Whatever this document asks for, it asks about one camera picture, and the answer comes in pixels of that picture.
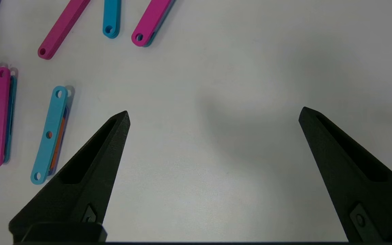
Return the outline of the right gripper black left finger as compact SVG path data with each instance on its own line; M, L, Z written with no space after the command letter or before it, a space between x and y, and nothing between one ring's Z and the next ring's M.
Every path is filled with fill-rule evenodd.
M130 118L109 118L9 222L15 243L103 243Z

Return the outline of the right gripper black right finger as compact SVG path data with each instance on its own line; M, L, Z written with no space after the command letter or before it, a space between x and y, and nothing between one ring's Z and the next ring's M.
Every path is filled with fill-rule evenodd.
M392 243L392 171L322 113L299 124L348 241Z

